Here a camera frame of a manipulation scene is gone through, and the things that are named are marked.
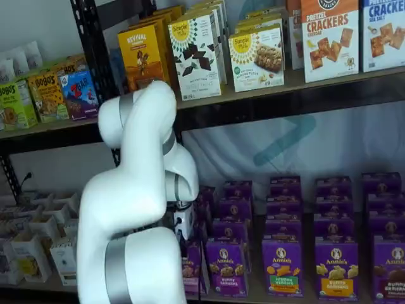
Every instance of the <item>robotic arm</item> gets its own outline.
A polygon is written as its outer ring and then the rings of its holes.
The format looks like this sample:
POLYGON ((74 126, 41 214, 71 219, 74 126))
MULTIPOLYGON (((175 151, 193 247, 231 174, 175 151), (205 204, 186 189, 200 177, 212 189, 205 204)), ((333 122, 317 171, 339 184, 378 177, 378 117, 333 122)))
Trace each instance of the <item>robotic arm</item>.
POLYGON ((175 115, 175 95, 160 81, 100 108, 101 137, 110 148, 121 147, 121 163, 93 177, 82 195, 81 304, 187 303, 180 249, 171 230, 157 227, 115 238, 161 219, 167 201, 197 197, 196 164, 175 140, 175 115))

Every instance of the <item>yellow box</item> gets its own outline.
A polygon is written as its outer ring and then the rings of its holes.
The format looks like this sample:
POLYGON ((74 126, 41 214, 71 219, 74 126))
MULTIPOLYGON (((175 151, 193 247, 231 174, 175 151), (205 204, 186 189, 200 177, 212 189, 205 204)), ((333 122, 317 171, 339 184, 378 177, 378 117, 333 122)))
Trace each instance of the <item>yellow box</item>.
POLYGON ((165 45, 159 43, 156 24, 118 34, 131 91, 145 88, 153 80, 170 85, 165 45))

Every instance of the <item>cracker box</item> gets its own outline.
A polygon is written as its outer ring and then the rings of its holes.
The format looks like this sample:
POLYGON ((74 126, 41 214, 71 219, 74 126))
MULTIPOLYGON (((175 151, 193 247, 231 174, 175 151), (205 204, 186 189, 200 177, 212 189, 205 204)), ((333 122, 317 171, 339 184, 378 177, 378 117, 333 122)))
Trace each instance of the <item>cracker box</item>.
POLYGON ((405 236, 375 235, 373 291, 375 303, 403 303, 405 298, 405 236))
POLYGON ((165 45, 160 41, 155 24, 118 34, 130 91, 143 89, 156 79, 170 84, 165 45))
POLYGON ((90 71, 60 77, 66 107, 72 120, 97 117, 99 101, 90 71))
POLYGON ((398 0, 364 0, 363 71, 405 65, 404 5, 398 0))
POLYGON ((301 178, 298 175, 287 177, 272 177, 270 179, 270 194, 272 196, 294 195, 301 197, 301 178))
POLYGON ((202 295, 207 295, 209 292, 209 276, 207 264, 205 261, 204 250, 202 251, 201 256, 201 243, 199 241, 189 241, 187 242, 186 246, 187 257, 182 258, 183 284, 185 293, 188 295, 198 295, 198 279, 200 271, 202 271, 200 290, 202 295))
POLYGON ((0 105, 5 130, 27 129, 38 123, 25 80, 0 85, 0 105))
POLYGON ((302 296, 301 245, 294 237, 264 236, 262 243, 266 290, 272 296, 302 296))
POLYGON ((51 246, 51 254, 64 286, 76 286, 76 239, 64 237, 51 246))
POLYGON ((316 179, 315 186, 316 186, 316 194, 318 196, 352 194, 352 182, 350 180, 350 177, 348 176, 316 179))
POLYGON ((221 95, 221 60, 215 17, 200 12, 169 25, 178 82, 184 101, 221 95))
POLYGON ((242 241, 227 237, 208 239, 207 259, 214 289, 222 296, 246 297, 246 262, 242 241))
POLYGON ((297 70, 304 67, 300 0, 287 0, 287 11, 289 12, 289 37, 292 69, 297 70))
POLYGON ((236 92, 284 84, 279 25, 232 35, 229 48, 236 92))
POLYGON ((352 236, 316 237, 315 261, 319 299, 358 301, 358 244, 352 236))
POLYGON ((357 0, 301 1, 305 82, 359 72, 357 0))

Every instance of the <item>cardboard box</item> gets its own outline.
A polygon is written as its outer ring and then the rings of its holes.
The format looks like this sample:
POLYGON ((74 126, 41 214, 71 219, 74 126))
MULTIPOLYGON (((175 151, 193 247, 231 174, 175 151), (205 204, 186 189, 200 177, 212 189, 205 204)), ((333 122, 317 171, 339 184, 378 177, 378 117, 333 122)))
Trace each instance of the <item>cardboard box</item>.
POLYGON ((46 282, 52 274, 51 267, 37 234, 19 233, 12 241, 18 266, 27 282, 46 282))
POLYGON ((65 286, 76 286, 76 239, 64 237, 51 246, 53 261, 58 270, 62 284, 65 286))
POLYGON ((214 13, 185 15, 169 25, 169 32, 182 99, 221 95, 220 48, 214 13))
POLYGON ((246 297, 249 285, 242 242, 214 237, 208 239, 206 250, 215 291, 222 296, 246 297))
POLYGON ((27 129, 38 123, 25 80, 0 85, 0 105, 5 130, 27 129))
POLYGON ((363 71, 405 65, 404 5, 401 1, 363 0, 363 71))
POLYGON ((359 3, 357 0, 304 0, 305 82, 359 72, 359 3))
POLYGON ((301 245, 291 236, 264 236, 262 243, 266 290, 272 296, 302 297, 301 245))
POLYGON ((279 25, 232 35, 229 46, 236 92, 284 84, 284 52, 279 25))

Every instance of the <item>pretzel crackers box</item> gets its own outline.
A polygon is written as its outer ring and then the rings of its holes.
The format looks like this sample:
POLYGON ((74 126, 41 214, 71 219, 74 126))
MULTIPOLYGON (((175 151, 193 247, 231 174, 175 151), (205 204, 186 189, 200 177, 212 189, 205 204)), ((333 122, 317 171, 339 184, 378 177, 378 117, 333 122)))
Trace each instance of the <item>pretzel crackers box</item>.
POLYGON ((363 0, 363 71, 405 65, 405 5, 401 0, 363 0))
POLYGON ((359 72, 358 0, 302 0, 305 81, 359 72))
POLYGON ((227 237, 210 238, 206 251, 215 291, 222 296, 246 297, 249 286, 242 241, 227 237))
POLYGON ((301 245, 296 237, 267 235, 261 245, 269 295, 302 296, 301 245))

